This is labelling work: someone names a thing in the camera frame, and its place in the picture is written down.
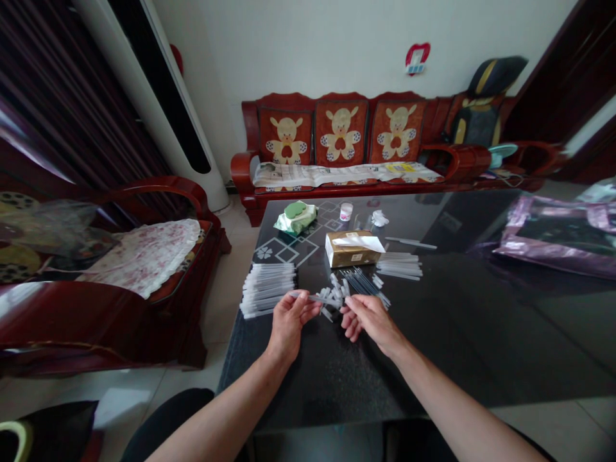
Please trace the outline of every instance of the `tile floor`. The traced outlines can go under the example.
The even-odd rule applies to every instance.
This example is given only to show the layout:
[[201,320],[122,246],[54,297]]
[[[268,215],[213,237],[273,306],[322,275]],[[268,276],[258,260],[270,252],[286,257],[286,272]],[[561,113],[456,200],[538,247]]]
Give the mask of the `tile floor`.
[[[540,194],[573,199],[583,187],[549,182]],[[68,379],[3,379],[0,422],[36,409],[75,400],[99,400],[95,426],[105,430],[101,462],[119,460],[136,428],[175,393],[195,386],[216,389],[227,352],[243,279],[257,242],[238,196],[221,216],[233,252],[220,259],[206,294],[203,337],[209,350],[205,368],[179,372],[163,368],[82,374]],[[559,462],[599,461],[616,454],[616,397],[505,407],[493,412],[537,441]],[[378,425],[346,425],[289,431],[257,438],[259,461],[380,461]]]

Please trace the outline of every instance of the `small plastic cup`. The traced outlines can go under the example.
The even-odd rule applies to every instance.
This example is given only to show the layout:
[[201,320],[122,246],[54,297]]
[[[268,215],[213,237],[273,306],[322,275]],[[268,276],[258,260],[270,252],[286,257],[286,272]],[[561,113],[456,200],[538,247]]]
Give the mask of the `small plastic cup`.
[[350,202],[343,202],[340,205],[340,219],[342,221],[349,221],[353,214],[353,204]]

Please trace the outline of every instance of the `newspaper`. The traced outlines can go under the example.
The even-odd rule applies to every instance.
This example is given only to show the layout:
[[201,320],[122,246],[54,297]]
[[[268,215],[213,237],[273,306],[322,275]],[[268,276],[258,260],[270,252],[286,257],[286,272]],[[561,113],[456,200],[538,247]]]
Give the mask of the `newspaper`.
[[253,184],[256,187],[317,187],[330,182],[360,182],[370,179],[389,181],[394,178],[401,178],[407,183],[417,183],[419,180],[429,183],[443,181],[441,175],[418,162],[386,162],[342,168],[263,162],[257,168]]

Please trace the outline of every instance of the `curtain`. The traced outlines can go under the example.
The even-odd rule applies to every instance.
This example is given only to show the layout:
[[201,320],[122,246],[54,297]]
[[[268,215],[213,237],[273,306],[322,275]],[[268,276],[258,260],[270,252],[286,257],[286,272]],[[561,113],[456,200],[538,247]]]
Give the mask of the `curtain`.
[[[0,108],[39,163],[101,191],[172,175],[70,3],[2,0],[0,40]],[[166,219],[183,210],[171,195],[140,198]]]

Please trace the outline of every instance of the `white tower air conditioner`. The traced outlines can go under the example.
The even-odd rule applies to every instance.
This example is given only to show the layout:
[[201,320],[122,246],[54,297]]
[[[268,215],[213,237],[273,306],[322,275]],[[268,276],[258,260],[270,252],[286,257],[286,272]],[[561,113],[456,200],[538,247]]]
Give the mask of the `white tower air conditioner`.
[[178,176],[199,183],[211,210],[227,190],[150,0],[73,0],[124,91]]

